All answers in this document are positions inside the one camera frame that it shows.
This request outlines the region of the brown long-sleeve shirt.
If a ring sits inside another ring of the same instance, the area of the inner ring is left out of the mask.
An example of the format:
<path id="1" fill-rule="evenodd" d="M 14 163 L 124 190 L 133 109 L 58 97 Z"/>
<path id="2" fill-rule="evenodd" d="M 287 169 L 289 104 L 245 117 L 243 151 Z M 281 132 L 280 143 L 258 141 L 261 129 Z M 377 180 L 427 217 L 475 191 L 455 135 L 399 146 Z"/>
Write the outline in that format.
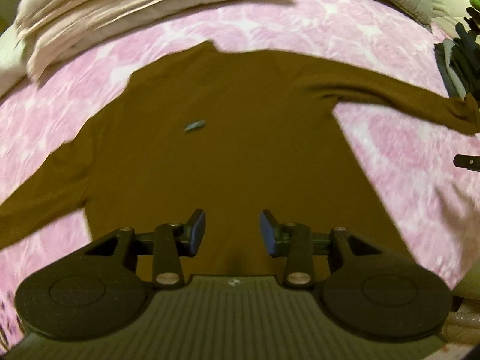
<path id="1" fill-rule="evenodd" d="M 186 274 L 280 274 L 259 216 L 344 227 L 407 255 L 333 111 L 393 107 L 465 135 L 479 108 L 376 72 L 278 50 L 219 52 L 205 42 L 134 72 L 120 96 L 51 153 L 1 204 L 1 246 L 83 209 L 93 238 L 148 233 L 207 215 Z"/>

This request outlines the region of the pink rose-pattern blanket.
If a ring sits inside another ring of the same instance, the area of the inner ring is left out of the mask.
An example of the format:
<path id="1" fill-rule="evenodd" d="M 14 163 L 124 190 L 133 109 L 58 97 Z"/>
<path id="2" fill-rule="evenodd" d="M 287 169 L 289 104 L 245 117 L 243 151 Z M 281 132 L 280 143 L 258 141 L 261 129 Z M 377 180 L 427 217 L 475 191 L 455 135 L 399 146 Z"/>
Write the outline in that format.
<path id="1" fill-rule="evenodd" d="M 381 0 L 238 0 L 197 7 L 114 37 L 22 83 L 1 104 L 1 195 L 9 196 L 60 144 L 157 59 L 211 40 L 223 51 L 287 50 L 334 59 L 437 94 L 443 39 Z M 477 155 L 464 136 L 384 106 L 342 103 L 334 117 L 413 256 L 450 286 L 479 257 L 479 175 L 453 156 Z"/>

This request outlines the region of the folded black garment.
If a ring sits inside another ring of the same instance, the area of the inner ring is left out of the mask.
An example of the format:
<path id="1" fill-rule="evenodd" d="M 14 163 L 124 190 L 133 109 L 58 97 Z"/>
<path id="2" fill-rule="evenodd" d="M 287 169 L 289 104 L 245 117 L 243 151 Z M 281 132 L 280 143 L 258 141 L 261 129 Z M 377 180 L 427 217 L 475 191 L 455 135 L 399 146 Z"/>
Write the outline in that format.
<path id="1" fill-rule="evenodd" d="M 461 22 L 455 25 L 456 35 L 451 52 L 451 66 L 460 77 L 467 94 L 479 101 L 479 13 L 467 8 L 473 17 L 465 17 L 469 28 Z"/>

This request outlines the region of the folded dark grey garment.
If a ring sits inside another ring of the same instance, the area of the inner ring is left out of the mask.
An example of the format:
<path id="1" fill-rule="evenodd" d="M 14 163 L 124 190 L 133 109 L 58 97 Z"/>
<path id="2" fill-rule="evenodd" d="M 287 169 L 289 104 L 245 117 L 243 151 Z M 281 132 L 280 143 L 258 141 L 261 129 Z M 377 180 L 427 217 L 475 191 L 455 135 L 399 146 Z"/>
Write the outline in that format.
<path id="1" fill-rule="evenodd" d="M 436 43 L 434 45 L 435 61 L 449 96 L 464 98 L 466 95 L 465 86 L 462 84 L 459 75 L 450 66 L 453 46 L 453 40 L 448 38 L 445 38 L 441 43 Z"/>

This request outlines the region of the folded green fuzzy garment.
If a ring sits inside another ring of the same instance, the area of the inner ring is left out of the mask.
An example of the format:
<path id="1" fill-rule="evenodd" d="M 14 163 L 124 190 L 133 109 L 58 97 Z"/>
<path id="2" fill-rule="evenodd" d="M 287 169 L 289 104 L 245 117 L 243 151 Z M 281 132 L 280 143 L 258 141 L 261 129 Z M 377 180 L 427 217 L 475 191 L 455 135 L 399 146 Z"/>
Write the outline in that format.
<path id="1" fill-rule="evenodd" d="M 470 5 L 477 11 L 480 11 L 480 0 L 469 0 Z"/>

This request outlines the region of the light grey crumpled duvet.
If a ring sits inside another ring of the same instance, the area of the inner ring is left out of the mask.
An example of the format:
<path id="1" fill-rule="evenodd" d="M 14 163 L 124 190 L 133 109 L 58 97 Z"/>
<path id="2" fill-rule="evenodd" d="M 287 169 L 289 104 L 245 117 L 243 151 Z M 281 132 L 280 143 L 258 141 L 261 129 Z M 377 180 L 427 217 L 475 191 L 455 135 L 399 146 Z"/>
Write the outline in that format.
<path id="1" fill-rule="evenodd" d="M 13 24 L 1 35 L 0 96 L 3 97 L 27 75 L 30 49 L 26 41 L 18 38 Z"/>

